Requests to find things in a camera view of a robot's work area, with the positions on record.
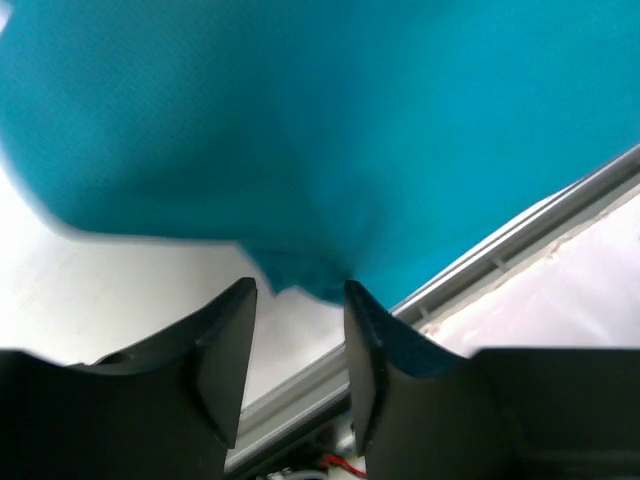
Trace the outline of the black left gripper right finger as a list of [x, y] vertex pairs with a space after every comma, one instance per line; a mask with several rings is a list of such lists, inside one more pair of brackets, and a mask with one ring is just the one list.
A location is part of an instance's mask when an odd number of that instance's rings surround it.
[[344, 287], [356, 449], [372, 479], [635, 479], [639, 354], [494, 348], [469, 358]]

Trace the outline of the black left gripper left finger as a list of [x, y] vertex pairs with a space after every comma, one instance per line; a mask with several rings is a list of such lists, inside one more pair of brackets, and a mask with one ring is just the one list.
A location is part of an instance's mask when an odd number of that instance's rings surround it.
[[92, 365], [1, 354], [5, 479], [219, 479], [236, 444], [257, 286], [236, 281]]

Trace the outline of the teal t shirt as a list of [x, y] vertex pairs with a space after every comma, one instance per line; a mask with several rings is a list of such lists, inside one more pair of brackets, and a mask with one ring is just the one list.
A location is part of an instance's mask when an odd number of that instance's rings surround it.
[[72, 228], [387, 306], [639, 141], [635, 1], [14, 1], [1, 145]]

